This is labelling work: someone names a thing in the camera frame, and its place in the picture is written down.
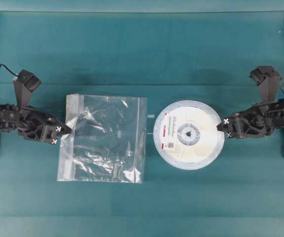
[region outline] plastic bag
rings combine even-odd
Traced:
[[[68,95],[58,181],[141,183],[146,118],[146,98]]]

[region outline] teal table surface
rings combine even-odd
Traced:
[[[0,63],[34,72],[31,105],[60,119],[71,93],[147,97],[155,117],[198,100],[224,117],[260,102],[256,66],[273,65],[284,86],[284,13],[0,12]],[[11,80],[0,72],[0,103],[16,102]],[[142,184],[57,182],[58,156],[0,135],[0,236],[284,236],[282,131],[225,139],[196,171],[167,164],[148,135]]]

